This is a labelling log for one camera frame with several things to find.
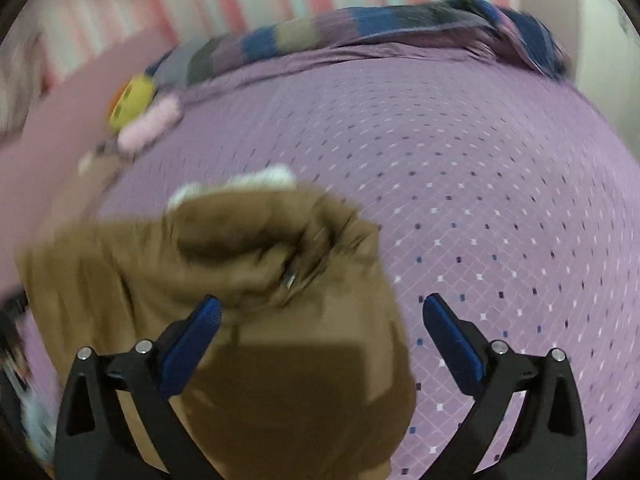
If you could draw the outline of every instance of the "blue gripper pad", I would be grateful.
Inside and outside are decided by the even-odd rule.
[[[473,397],[481,395],[486,361],[478,355],[462,329],[464,323],[472,323],[460,321],[439,294],[431,294],[424,300],[422,320],[460,391]]]
[[[187,327],[160,363],[158,390],[163,399],[181,394],[222,323],[222,304],[208,297],[185,321]]]

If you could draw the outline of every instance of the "metal screw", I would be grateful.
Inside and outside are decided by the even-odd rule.
[[[83,346],[81,349],[78,350],[78,359],[85,361],[89,357],[91,357],[92,353],[94,353],[94,351],[91,350],[88,346]]]
[[[551,351],[551,357],[553,359],[555,359],[556,361],[558,361],[559,363],[561,363],[562,361],[564,361],[566,359],[566,354],[561,349],[554,348]]]
[[[498,355],[504,355],[509,351],[509,345],[504,341],[497,339],[493,343],[491,343],[491,350],[493,350]]]
[[[291,277],[287,280],[287,290],[289,290],[294,283],[296,283],[296,275],[292,274]]]
[[[138,341],[136,344],[136,352],[139,354],[146,354],[151,352],[151,349],[154,347],[154,344],[149,341],[149,339],[143,339],[142,341]]]

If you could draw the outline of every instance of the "yellow toy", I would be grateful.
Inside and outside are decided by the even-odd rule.
[[[156,83],[148,75],[140,74],[129,81],[110,103],[109,124],[119,132],[140,117],[156,95]]]

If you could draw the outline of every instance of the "pillow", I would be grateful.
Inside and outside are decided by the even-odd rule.
[[[37,34],[4,51],[0,56],[0,140],[22,129],[38,101],[44,57]]]

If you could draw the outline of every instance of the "bed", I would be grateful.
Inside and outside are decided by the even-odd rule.
[[[170,45],[155,32],[131,41],[135,49],[118,47],[54,89],[25,139],[95,77],[105,83],[92,101],[103,103]],[[278,60],[244,67],[251,83],[190,105],[176,129],[109,190],[98,216],[160,214],[186,183],[222,182],[278,162],[300,180],[356,200],[381,226],[416,377],[418,407],[392,475],[419,478],[470,407],[421,325],[422,298],[439,292],[489,339],[531,353],[564,347],[583,403],[593,477],[640,413],[638,164],[570,82],[460,49],[425,48],[418,59],[392,50],[279,77],[262,77]],[[139,57],[123,67],[131,52]],[[98,110],[84,123],[76,116],[60,126],[87,131],[90,124],[94,134],[67,155],[65,171],[50,171],[57,184],[51,181],[47,196],[101,138]],[[45,160],[46,144],[38,145],[40,155],[22,148],[24,156]],[[31,225],[18,216],[22,240],[49,200],[30,215]],[[23,330],[37,328],[28,320]],[[36,336],[32,341],[37,347]],[[44,387],[55,395],[55,386]],[[518,402],[484,465],[499,459]]]

